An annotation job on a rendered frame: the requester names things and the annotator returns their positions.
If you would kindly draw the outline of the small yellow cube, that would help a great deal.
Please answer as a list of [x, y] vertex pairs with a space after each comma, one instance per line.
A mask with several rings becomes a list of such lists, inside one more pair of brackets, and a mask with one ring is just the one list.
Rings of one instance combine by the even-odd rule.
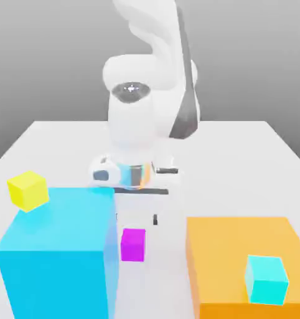
[[30, 212], [49, 201], [46, 179], [33, 171], [8, 179], [7, 186], [12, 203], [24, 212]]

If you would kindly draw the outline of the large orange box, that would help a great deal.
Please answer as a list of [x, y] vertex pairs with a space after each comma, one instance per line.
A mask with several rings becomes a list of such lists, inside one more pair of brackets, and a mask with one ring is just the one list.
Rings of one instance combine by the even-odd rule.
[[[285, 303], [250, 303], [249, 255], [280, 257]], [[186, 258], [195, 319], [300, 319], [300, 238], [285, 217], [189, 217]]]

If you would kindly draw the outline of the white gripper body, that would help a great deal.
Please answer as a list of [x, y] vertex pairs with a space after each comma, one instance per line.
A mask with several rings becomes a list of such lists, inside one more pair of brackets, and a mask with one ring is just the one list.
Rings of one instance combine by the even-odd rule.
[[115, 188], [116, 212], [165, 212], [172, 209], [172, 196], [168, 189]]

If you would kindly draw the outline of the small cyan cube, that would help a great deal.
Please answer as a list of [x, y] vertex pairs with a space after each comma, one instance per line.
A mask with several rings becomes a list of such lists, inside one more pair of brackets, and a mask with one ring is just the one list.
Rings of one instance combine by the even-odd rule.
[[248, 255], [245, 287], [250, 303], [283, 306], [289, 279], [282, 259], [275, 256]]

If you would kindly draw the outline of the large blue box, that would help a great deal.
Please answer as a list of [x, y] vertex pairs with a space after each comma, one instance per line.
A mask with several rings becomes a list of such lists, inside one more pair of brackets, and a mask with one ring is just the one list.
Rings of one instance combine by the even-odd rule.
[[119, 257], [111, 188], [50, 188], [0, 241], [14, 319], [114, 319]]

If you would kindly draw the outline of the small magenta cube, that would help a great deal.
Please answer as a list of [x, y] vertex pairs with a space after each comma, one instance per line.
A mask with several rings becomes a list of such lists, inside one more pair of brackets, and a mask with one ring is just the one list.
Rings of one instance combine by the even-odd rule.
[[123, 229], [121, 236], [121, 260], [144, 262], [146, 246], [145, 229]]

